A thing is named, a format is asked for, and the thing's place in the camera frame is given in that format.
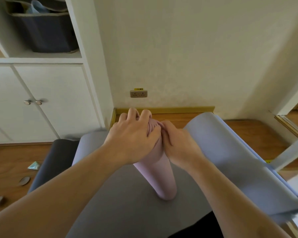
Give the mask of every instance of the electrical outlet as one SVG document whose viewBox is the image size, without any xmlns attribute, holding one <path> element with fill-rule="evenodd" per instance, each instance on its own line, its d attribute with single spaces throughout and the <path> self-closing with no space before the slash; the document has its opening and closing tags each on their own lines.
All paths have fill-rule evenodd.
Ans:
<svg viewBox="0 0 298 238">
<path fill-rule="evenodd" d="M 146 98 L 147 96 L 147 90 L 130 90 L 131 98 Z"/>
</svg>

